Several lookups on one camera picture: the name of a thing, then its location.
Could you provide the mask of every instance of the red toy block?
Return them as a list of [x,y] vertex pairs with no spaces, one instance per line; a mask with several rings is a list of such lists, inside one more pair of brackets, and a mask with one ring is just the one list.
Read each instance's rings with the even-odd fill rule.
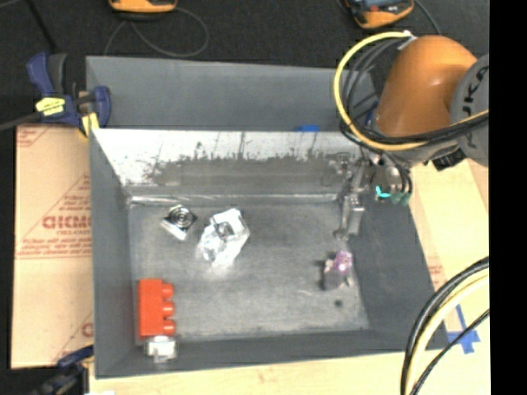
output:
[[174,303],[168,300],[174,287],[157,278],[143,278],[138,284],[138,331],[140,338],[175,334]]

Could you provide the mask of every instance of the gray bin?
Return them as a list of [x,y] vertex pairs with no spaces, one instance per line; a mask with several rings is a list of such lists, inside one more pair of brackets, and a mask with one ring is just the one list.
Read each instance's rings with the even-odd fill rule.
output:
[[[113,104],[108,127],[91,136],[98,378],[404,349],[431,278],[407,207],[367,197],[361,233],[333,237],[342,178],[332,166],[359,156],[338,131],[333,71],[86,61],[88,88],[108,86]],[[375,98],[367,76],[358,91],[365,105]],[[161,227],[175,204],[197,217],[184,242]],[[230,207],[250,239],[219,272],[195,247],[207,218]],[[350,286],[321,290],[324,260],[338,249],[354,255]],[[142,277],[175,286],[177,360],[143,354]],[[441,329],[432,346],[444,345]]]

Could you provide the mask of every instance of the yellow cable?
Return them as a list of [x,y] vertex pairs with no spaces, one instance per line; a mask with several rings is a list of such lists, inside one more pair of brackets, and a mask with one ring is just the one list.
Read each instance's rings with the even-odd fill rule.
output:
[[[370,147],[373,147],[375,149],[379,149],[381,151],[408,151],[410,149],[418,148],[420,146],[423,146],[427,144],[427,141],[423,142],[409,142],[409,143],[380,143],[377,141],[374,141],[370,139],[369,137],[363,135],[355,126],[355,123],[352,121],[350,116],[347,114],[346,109],[344,108],[344,104],[340,95],[340,80],[341,76],[343,74],[344,68],[346,67],[347,63],[352,59],[352,57],[358,53],[361,49],[366,47],[367,45],[374,43],[376,41],[380,40],[387,40],[390,38],[411,38],[413,37],[412,33],[408,31],[404,32],[383,32],[380,34],[373,35],[369,38],[366,38],[359,43],[355,44],[351,49],[348,50],[346,54],[344,54],[343,59],[340,61],[340,63],[337,66],[337,70],[335,72],[335,76],[333,79],[333,97],[335,99],[335,103],[337,104],[338,113],[342,117],[345,124],[350,128],[352,133],[357,136],[361,141],[363,141],[365,144],[367,144]],[[469,120],[475,119],[477,117],[483,116],[484,114],[488,113],[488,109],[481,111],[480,113],[477,113],[473,116],[464,118],[460,120],[459,122],[451,124],[451,126],[455,126],[456,124],[465,123]]]
[[459,290],[457,290],[453,295],[450,296],[441,307],[434,313],[429,321],[428,325],[425,327],[422,335],[417,340],[417,343],[414,347],[412,358],[408,364],[408,378],[406,381],[405,393],[411,393],[413,385],[417,382],[418,376],[416,374],[416,364],[420,360],[422,353],[427,348],[428,342],[430,341],[431,336],[437,330],[437,327],[445,319],[446,315],[455,308],[457,304],[460,303],[462,299],[466,296],[475,292],[481,286],[484,286],[489,282],[489,272],[485,271],[483,276],[478,277],[476,280],[464,284]]

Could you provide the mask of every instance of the black floor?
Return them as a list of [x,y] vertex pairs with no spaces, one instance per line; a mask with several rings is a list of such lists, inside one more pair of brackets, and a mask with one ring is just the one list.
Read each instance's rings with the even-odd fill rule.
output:
[[[84,57],[103,54],[122,21],[105,0],[33,0],[58,47],[68,54],[67,89],[85,85]],[[444,35],[477,57],[490,48],[490,0],[418,0]],[[180,0],[184,11],[138,25],[154,45],[173,53],[192,53],[206,35],[208,43],[196,60],[292,66],[336,67],[350,46],[369,35],[357,27],[337,0]],[[410,16],[384,30],[408,29],[415,35],[434,33],[432,23],[416,7]],[[35,89],[25,63],[49,50],[24,0],[0,0],[0,123],[32,111]],[[110,42],[108,53],[167,57],[144,44],[130,25]],[[0,393],[25,393],[52,370],[8,370],[12,308],[13,132],[0,132]]]

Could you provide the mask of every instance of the green light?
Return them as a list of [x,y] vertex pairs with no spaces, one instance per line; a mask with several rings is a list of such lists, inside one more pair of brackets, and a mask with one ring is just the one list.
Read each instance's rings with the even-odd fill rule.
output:
[[375,186],[375,191],[379,198],[389,198],[391,196],[389,193],[383,193],[382,190],[380,190],[380,186]]

